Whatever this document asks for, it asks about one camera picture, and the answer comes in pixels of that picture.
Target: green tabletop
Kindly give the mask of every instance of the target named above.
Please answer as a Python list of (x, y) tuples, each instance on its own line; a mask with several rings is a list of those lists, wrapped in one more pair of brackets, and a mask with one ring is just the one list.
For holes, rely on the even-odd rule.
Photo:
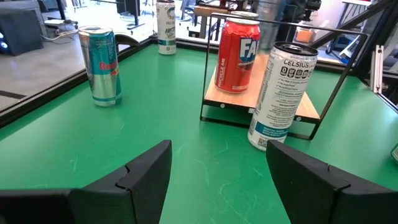
[[(120, 63), (121, 105), (95, 106), (86, 82), (0, 129), (0, 189), (84, 187), (171, 139), (161, 223), (289, 223), (265, 154), (249, 144), (247, 130), (199, 120), (204, 63), (203, 52), (164, 56), (150, 45)], [(318, 111), (338, 77), (314, 73), (307, 92)], [(398, 190), (389, 155), (396, 136), (398, 115), (348, 77), (315, 139), (285, 143)]]

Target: shelf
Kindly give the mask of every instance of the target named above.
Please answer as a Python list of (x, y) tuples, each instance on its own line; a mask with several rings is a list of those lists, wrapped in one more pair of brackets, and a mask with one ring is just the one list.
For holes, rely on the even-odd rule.
[[(227, 93), (218, 89), (214, 84), (216, 68), (210, 80), (207, 89), (205, 100), (215, 101), (219, 103), (226, 103), (230, 105), (237, 105), (246, 108), (255, 108), (257, 98), (260, 92), (264, 72), (266, 71), (266, 63), (268, 62), (268, 55), (258, 54), (253, 64), (249, 88), (243, 93)], [(303, 98), (297, 108), (296, 116), (306, 117), (310, 119), (320, 119), (315, 107), (312, 105), (307, 93), (304, 93)]]

